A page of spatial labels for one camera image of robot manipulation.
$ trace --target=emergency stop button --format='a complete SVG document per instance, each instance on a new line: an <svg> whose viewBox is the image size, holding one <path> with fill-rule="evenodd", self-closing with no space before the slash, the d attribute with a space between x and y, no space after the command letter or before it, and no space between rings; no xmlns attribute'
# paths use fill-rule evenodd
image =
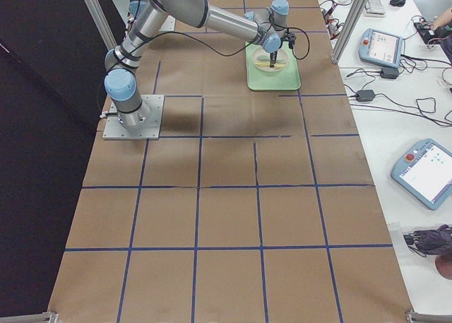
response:
<svg viewBox="0 0 452 323"><path fill-rule="evenodd" d="M409 153L409 154L407 154L407 155L405 156L405 159L406 159L408 162L410 162L410 161L412 161L413 159L415 159L415 155L413 155L412 153Z"/></svg>

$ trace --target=dark wall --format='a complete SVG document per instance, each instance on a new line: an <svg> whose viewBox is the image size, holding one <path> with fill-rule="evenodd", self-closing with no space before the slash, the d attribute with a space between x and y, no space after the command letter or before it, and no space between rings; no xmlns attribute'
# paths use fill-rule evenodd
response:
<svg viewBox="0 0 452 323"><path fill-rule="evenodd" d="M122 19L100 1L120 42ZM47 310L93 145L107 48L83 0L1 0L0 44L11 51L0 47L5 317Z"/></svg>

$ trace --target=robotic arm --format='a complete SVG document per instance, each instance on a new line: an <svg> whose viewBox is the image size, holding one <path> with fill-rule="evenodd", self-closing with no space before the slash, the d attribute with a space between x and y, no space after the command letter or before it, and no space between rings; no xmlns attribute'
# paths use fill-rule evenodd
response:
<svg viewBox="0 0 452 323"><path fill-rule="evenodd" d="M168 15L196 28L211 28L260 45L270 53L272 65L282 41L295 41L286 31L288 13L286 0L275 0L270 8L248 12L245 17L212 6L207 0L149 0L124 41L105 58L108 73L105 88L117 108L121 125L127 129L139 127L150 114L136 88L134 72L140 65L144 45L159 32Z"/></svg>

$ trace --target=brown round object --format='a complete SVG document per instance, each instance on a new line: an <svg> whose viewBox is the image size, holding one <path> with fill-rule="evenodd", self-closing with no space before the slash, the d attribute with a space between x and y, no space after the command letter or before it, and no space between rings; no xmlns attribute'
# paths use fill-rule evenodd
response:
<svg viewBox="0 0 452 323"><path fill-rule="evenodd" d="M435 259L436 270L447 279L452 279L452 254L438 256Z"/></svg>

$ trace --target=metal post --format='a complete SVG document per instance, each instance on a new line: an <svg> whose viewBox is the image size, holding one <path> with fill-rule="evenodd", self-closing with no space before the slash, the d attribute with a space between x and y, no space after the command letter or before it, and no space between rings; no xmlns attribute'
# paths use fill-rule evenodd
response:
<svg viewBox="0 0 452 323"><path fill-rule="evenodd" d="M38 315L11 316L0 318L0 323L57 323L58 314L55 312L44 312Z"/></svg>
<svg viewBox="0 0 452 323"><path fill-rule="evenodd" d="M350 12L348 13L347 19L344 22L342 31L339 34L338 41L334 47L333 53L331 55L331 61L333 64L339 62L340 56L344 52L345 46L347 46L348 40L352 35L353 29L361 16L362 9L366 5L367 0L355 0L353 1Z"/></svg>
<svg viewBox="0 0 452 323"><path fill-rule="evenodd" d="M112 30L108 25L107 19L105 18L104 11L100 6L98 0L84 0L86 6L88 7L91 16L93 17L94 23L99 30L100 36L104 40L105 46L108 50L114 49L116 47L116 40L113 37Z"/></svg>
<svg viewBox="0 0 452 323"><path fill-rule="evenodd" d="M407 311L407 322L422 322L422 323L452 323L452 316L440 316L440 315L424 315L418 314L414 311Z"/></svg>

